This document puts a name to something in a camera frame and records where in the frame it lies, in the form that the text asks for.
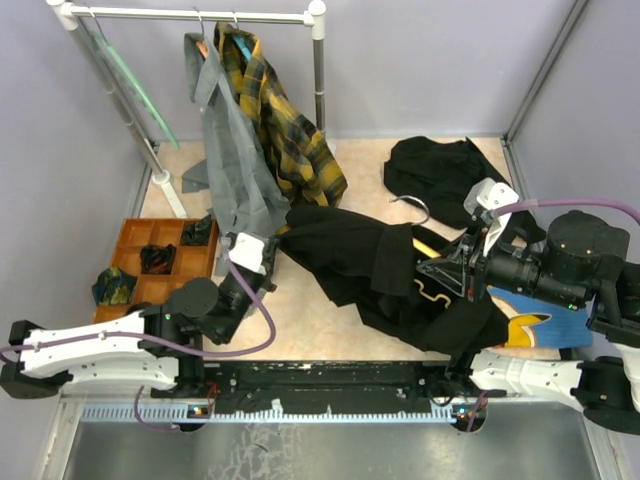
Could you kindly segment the yellow hanger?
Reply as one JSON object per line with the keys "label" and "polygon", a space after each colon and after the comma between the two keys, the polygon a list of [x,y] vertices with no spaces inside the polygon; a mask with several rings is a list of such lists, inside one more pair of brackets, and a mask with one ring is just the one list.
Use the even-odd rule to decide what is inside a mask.
{"label": "yellow hanger", "polygon": [[[424,218],[418,222],[414,222],[413,226],[420,226],[425,224],[430,218],[431,218],[431,214],[430,214],[430,210],[429,207],[426,205],[425,202],[423,202],[421,199],[411,196],[411,195],[400,195],[400,196],[396,196],[393,198],[390,198],[388,200],[389,203],[395,203],[398,202],[400,200],[403,201],[411,201],[414,202],[415,204],[417,204],[424,212]],[[412,240],[412,244],[413,247],[421,254],[425,255],[427,258],[429,259],[437,259],[440,257],[440,254],[432,249],[431,247],[427,246],[426,244],[424,244],[423,242],[421,242],[418,239],[413,239]],[[435,296],[429,295],[426,291],[425,291],[425,285],[424,283],[419,280],[419,279],[415,279],[414,283],[417,285],[418,287],[418,293],[421,297],[423,297],[424,299],[432,302],[432,303],[442,303],[442,306],[444,309],[448,309],[452,303],[452,300],[449,298],[448,295],[443,294],[443,293],[438,293]]]}

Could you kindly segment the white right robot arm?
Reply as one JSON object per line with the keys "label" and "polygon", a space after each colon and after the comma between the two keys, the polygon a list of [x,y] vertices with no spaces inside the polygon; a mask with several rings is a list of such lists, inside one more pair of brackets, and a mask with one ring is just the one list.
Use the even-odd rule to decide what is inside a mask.
{"label": "white right robot arm", "polygon": [[629,233],[582,211],[552,221],[542,252],[465,234],[447,254],[418,249],[416,266],[468,306],[495,300],[508,315],[504,350],[584,347],[598,333],[617,351],[594,360],[517,358],[471,347],[447,370],[461,396],[478,389],[568,406],[619,433],[639,432],[639,267]]}

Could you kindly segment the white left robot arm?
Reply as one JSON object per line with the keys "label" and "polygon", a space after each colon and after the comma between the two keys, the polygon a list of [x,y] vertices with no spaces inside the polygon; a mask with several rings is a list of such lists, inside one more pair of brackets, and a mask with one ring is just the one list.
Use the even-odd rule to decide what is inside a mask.
{"label": "white left robot arm", "polygon": [[221,283],[187,281],[160,305],[104,323],[48,330],[15,322],[1,354],[1,388],[14,399],[114,394],[139,387],[154,398],[201,396],[208,387],[203,340],[231,342],[241,322],[266,309],[279,240],[228,234],[221,241]]}

